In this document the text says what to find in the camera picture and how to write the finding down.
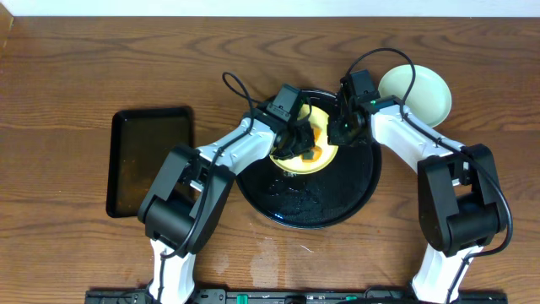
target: white wall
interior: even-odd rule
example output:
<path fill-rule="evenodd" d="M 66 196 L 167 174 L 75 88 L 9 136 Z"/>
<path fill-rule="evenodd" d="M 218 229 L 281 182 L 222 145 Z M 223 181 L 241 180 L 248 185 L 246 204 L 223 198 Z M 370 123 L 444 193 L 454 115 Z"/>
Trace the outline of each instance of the white wall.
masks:
<path fill-rule="evenodd" d="M 540 16 L 540 0 L 0 0 L 0 2 L 14 16 Z"/>

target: yellow plate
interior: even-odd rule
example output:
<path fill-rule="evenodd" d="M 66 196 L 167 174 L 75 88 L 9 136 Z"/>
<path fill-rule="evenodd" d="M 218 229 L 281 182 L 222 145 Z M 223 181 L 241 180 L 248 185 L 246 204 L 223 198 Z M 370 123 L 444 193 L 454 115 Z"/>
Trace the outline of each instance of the yellow plate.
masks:
<path fill-rule="evenodd" d="M 310 106 L 303 105 L 300 109 L 300 114 L 298 119 L 301 119 L 310 112 Z M 328 135 L 327 135 L 327 125 L 328 125 L 328 114 L 316 106 L 311 107 L 311 116 L 310 116 L 310 125 L 315 130 L 316 136 L 315 146 L 317 152 L 316 160 L 304 160 L 302 156 L 296 156 L 290 160 L 275 160 L 273 156 L 270 156 L 270 159 L 283 170 L 293 172 L 296 174 L 309 174 L 317 172 L 322 168 L 328 166 L 330 162 L 336 156 L 338 152 L 338 147 L 333 145 L 328 145 Z"/>

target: black plate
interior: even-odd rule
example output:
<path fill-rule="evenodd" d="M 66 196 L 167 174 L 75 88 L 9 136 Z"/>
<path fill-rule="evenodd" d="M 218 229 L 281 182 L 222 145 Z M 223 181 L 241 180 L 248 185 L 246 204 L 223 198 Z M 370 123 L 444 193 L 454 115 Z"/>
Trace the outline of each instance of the black plate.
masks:
<path fill-rule="evenodd" d="M 106 202 L 110 217 L 137 215 L 165 158 L 179 143 L 193 146 L 192 110 L 188 106 L 115 114 Z M 189 187 L 181 191 L 192 194 Z"/>
<path fill-rule="evenodd" d="M 309 90 L 313 106 L 338 111 L 332 93 Z M 381 174 L 379 144 L 339 147 L 324 169 L 294 175 L 269 157 L 248 166 L 236 178 L 246 199 L 269 219 L 296 228 L 335 225 L 355 214 L 370 199 Z"/>

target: wooden tabletop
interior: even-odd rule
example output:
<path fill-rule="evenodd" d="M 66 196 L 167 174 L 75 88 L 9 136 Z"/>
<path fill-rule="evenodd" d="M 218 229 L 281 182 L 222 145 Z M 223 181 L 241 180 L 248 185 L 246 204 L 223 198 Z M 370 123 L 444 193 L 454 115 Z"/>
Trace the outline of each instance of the wooden tabletop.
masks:
<path fill-rule="evenodd" d="M 261 99 L 282 83 L 335 91 L 357 56 L 381 46 L 445 79 L 453 107 L 437 130 L 490 147 L 510 201 L 513 242 L 475 259 L 462 288 L 540 301 L 540 19 L 17 18 L 0 62 L 2 302 L 81 303 L 88 289 L 152 279 L 143 225 L 105 213 L 117 111 L 189 105 L 196 144 L 208 144 L 247 108 L 223 71 Z M 360 67 L 378 82 L 399 64 L 380 54 Z M 235 186 L 196 279 L 230 289 L 405 286 L 426 247 L 416 184 L 384 148 L 371 200 L 317 231 L 273 223 Z"/>

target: wood grain surface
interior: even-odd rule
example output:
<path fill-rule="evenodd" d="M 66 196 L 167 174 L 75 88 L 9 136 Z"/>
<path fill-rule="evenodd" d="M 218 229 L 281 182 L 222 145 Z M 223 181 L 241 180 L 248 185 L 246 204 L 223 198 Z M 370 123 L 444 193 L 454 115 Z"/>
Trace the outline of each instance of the wood grain surface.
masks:
<path fill-rule="evenodd" d="M 438 131 L 494 153 L 515 236 L 476 259 L 462 289 L 540 302 L 540 19 L 406 18 L 17 18 L 0 62 L 2 302 L 81 303 L 88 289 L 152 279 L 143 225 L 105 213 L 115 112 L 189 105 L 197 145 L 208 144 L 247 108 L 223 71 L 256 98 L 282 83 L 337 90 L 348 65 L 380 46 L 448 83 L 453 107 Z M 361 67 L 378 81 L 402 63 L 380 54 Z M 388 149 L 372 199 L 327 229 L 273 223 L 235 187 L 196 279 L 230 289 L 403 286 L 426 246 L 417 205 L 416 176 Z"/>

